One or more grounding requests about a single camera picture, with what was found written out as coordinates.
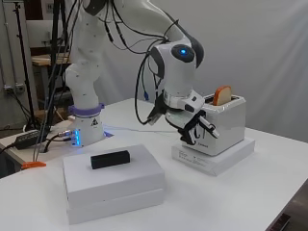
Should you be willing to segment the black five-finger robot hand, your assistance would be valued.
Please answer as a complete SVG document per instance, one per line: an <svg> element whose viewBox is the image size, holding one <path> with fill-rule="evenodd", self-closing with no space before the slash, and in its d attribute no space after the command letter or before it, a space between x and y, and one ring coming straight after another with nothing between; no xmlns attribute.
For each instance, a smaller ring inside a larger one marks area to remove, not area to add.
<svg viewBox="0 0 308 231"><path fill-rule="evenodd" d="M196 142L201 138L198 133L199 128L209 133L214 139L219 137L216 125L207 119L207 113L204 110L200 110L196 114L187 111L168 111L166 121L181 135L180 140L188 145L196 145Z"/></svg>

